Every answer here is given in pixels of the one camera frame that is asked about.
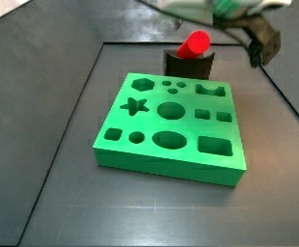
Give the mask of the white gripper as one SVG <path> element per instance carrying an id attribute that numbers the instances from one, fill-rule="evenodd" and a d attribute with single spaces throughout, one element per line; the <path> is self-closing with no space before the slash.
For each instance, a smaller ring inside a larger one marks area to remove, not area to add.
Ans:
<path id="1" fill-rule="evenodd" d="M 158 7 L 174 14 L 174 24 L 181 26 L 185 19 L 209 23 L 214 17 L 238 20 L 287 8 L 291 3 L 293 0 L 158 0 Z"/>

